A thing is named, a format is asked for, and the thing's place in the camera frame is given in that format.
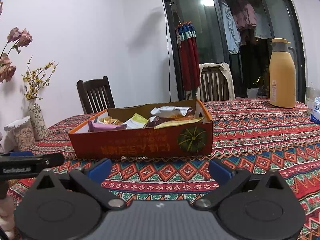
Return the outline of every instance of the red cardboard box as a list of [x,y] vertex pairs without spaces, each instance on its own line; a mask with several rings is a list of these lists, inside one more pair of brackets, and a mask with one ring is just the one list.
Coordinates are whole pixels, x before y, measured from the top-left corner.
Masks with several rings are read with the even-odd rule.
[[[150,111],[161,106],[191,107],[195,117],[203,117],[201,122],[175,127],[154,129],[154,127],[88,132],[88,121],[112,116],[122,122],[137,113],[150,118]],[[69,137],[79,158],[121,159],[125,157],[182,157],[208,155],[212,151],[213,119],[198,99],[161,104],[148,104],[126,108],[103,110],[70,131]]]

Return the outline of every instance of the thermos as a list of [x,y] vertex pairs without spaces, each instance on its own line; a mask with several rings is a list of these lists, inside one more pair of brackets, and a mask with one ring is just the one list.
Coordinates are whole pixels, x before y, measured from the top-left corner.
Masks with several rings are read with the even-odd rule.
[[270,59],[270,104],[293,108],[296,104],[296,68],[286,39],[272,39]]

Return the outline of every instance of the table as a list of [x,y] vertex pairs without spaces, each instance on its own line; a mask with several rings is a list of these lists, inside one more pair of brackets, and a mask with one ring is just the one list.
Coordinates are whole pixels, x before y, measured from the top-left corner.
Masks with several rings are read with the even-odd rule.
[[[113,162],[111,175],[102,185],[127,203],[138,200],[195,201],[218,184],[210,178],[208,160],[261,174],[277,169],[300,200],[306,222],[300,238],[320,235],[320,125],[310,122],[307,107],[277,108],[268,99],[204,103],[214,119],[212,154],[193,158],[125,159]],[[90,167],[94,160],[77,159],[68,131],[91,117],[73,116],[49,128],[37,142],[34,154],[62,152],[65,163],[53,170],[66,173]],[[22,179],[8,191],[19,204],[34,179]]]

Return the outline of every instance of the light blue shirt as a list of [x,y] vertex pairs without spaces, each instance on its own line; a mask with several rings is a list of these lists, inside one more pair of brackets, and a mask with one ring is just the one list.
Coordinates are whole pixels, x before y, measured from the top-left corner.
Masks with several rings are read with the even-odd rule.
[[240,50],[241,41],[236,23],[231,14],[230,7],[227,5],[226,1],[221,0],[220,3],[224,31],[227,38],[228,51],[230,54],[237,54]]

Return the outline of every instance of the chair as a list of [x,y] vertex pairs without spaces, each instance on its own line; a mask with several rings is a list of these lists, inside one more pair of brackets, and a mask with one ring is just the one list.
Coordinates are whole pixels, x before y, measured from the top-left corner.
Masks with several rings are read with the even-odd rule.
[[201,101],[229,100],[228,82],[219,67],[205,67],[201,72]]
[[115,108],[108,77],[77,82],[77,89],[85,114],[101,112],[107,108]]

